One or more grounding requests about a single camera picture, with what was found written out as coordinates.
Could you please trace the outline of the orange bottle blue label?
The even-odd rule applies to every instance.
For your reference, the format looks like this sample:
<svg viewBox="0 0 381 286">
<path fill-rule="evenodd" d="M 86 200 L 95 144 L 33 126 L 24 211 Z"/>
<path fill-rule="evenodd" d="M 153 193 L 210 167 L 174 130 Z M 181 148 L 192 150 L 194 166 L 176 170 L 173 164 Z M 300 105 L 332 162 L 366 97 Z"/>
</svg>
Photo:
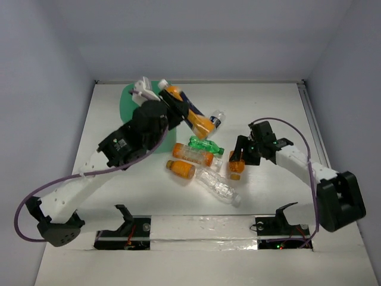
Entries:
<svg viewBox="0 0 381 286">
<path fill-rule="evenodd" d="M 192 132 L 199 139 L 206 139 L 207 136 L 215 129 L 209 118 L 205 117 L 203 113 L 195 107 L 180 87 L 169 84 L 165 79 L 158 82 L 158 87 L 160 91 L 165 89 L 177 99 L 182 99 L 184 102 L 189 104 L 188 118 L 184 122 L 186 122 Z M 172 130 L 179 124 L 180 123 L 169 123 L 169 129 Z"/>
</svg>

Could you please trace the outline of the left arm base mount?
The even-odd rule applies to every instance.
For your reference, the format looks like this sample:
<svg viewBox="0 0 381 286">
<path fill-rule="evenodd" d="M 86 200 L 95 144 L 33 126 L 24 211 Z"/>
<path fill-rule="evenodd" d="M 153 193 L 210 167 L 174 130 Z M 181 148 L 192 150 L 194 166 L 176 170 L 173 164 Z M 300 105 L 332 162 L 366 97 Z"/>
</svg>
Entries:
<svg viewBox="0 0 381 286">
<path fill-rule="evenodd" d="M 96 250 L 150 250 L 151 217 L 132 216 L 122 204 L 115 207 L 123 215 L 123 223 L 115 231 L 98 231 L 93 247 Z"/>
</svg>

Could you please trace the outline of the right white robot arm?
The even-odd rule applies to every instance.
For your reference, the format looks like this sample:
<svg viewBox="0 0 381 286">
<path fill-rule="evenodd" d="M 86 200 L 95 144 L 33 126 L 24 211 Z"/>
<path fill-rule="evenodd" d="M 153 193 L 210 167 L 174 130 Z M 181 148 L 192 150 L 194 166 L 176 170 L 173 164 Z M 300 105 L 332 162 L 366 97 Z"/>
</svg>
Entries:
<svg viewBox="0 0 381 286">
<path fill-rule="evenodd" d="M 244 162 L 260 165 L 266 159 L 300 179 L 311 188 L 316 227 L 335 232 L 366 216 L 366 207 L 357 177 L 349 172 L 339 173 L 312 161 L 311 150 L 301 152 L 287 138 L 278 139 L 269 121 L 249 124 L 250 134 L 237 137 L 229 163 Z"/>
</svg>

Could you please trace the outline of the small orange bottle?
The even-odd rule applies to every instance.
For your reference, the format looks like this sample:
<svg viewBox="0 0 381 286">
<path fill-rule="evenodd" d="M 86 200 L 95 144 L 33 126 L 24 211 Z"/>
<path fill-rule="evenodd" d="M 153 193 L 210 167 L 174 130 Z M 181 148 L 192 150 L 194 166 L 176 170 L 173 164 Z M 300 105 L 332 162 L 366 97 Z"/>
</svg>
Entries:
<svg viewBox="0 0 381 286">
<path fill-rule="evenodd" d="M 168 160 L 166 168 L 184 179 L 192 179 L 196 171 L 194 165 L 180 160 Z"/>
</svg>

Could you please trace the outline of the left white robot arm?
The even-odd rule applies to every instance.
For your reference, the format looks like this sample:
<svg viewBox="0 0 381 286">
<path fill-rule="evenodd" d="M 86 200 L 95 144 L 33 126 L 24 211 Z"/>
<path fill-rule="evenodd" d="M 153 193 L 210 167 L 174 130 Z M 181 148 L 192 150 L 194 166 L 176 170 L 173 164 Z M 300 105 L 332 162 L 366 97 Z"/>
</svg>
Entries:
<svg viewBox="0 0 381 286">
<path fill-rule="evenodd" d="M 98 145 L 78 174 L 56 180 L 60 186 L 43 197 L 26 198 L 29 213 L 37 220 L 44 242 L 62 247 L 82 232 L 112 231 L 129 235 L 134 218 L 124 204 L 105 212 L 90 214 L 80 209 L 95 191 L 115 172 L 125 171 L 151 155 L 174 129 L 191 113 L 191 104 L 175 86 L 163 88 L 158 98 L 147 92 L 131 91 L 141 102 L 132 119 L 109 134 Z"/>
</svg>

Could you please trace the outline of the orange patterned bottle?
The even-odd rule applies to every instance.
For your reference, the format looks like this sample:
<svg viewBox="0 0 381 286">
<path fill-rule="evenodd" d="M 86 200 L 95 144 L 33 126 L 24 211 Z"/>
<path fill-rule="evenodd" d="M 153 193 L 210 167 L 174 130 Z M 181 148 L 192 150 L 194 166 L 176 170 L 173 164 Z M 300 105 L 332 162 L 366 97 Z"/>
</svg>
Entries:
<svg viewBox="0 0 381 286">
<path fill-rule="evenodd" d="M 234 181 L 239 181 L 244 168 L 245 161 L 243 160 L 241 153 L 239 161 L 229 162 L 229 178 Z"/>
</svg>

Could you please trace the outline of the long orange clear bottle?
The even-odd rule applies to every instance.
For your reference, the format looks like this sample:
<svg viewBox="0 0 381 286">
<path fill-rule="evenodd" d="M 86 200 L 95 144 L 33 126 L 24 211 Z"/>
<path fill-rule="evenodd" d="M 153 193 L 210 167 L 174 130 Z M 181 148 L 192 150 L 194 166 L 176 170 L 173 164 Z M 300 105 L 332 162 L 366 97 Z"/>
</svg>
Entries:
<svg viewBox="0 0 381 286">
<path fill-rule="evenodd" d="M 199 150 L 188 145 L 176 143 L 172 150 L 172 155 L 175 158 L 197 163 L 203 166 L 221 167 L 223 161 L 215 157 L 211 152 Z"/>
</svg>

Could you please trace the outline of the clear crushed plastic bottle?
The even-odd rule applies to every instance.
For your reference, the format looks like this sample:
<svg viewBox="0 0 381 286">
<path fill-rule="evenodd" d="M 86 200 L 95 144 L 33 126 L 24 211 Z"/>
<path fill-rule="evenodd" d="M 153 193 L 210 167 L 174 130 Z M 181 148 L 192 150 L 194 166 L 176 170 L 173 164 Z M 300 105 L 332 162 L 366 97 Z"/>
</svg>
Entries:
<svg viewBox="0 0 381 286">
<path fill-rule="evenodd" d="M 241 196 L 228 184 L 228 181 L 209 167 L 196 171 L 196 180 L 201 183 L 213 196 L 225 204 L 239 207 Z"/>
</svg>

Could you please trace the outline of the clear bottle blue label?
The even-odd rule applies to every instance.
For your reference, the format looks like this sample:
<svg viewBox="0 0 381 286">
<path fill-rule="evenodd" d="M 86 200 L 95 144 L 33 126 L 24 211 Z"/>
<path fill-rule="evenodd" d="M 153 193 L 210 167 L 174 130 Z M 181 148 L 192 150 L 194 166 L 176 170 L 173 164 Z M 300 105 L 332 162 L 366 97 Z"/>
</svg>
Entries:
<svg viewBox="0 0 381 286">
<path fill-rule="evenodd" d="M 214 125 L 215 129 L 218 129 L 224 122 L 226 115 L 223 111 L 216 110 L 210 115 L 210 121 Z"/>
</svg>

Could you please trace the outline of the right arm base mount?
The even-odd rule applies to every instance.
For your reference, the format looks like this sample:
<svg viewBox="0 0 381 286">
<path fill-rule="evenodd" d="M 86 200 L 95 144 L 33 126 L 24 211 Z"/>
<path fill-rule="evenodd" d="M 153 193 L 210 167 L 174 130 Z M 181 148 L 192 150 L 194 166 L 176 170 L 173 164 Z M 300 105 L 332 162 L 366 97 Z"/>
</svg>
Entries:
<svg viewBox="0 0 381 286">
<path fill-rule="evenodd" d="M 273 215 L 255 218 L 249 229 L 257 234 L 259 250 L 313 249 L 311 242 L 305 244 L 310 238 L 308 225 L 291 225 L 286 219 L 285 209 L 294 204 L 279 207 Z"/>
</svg>

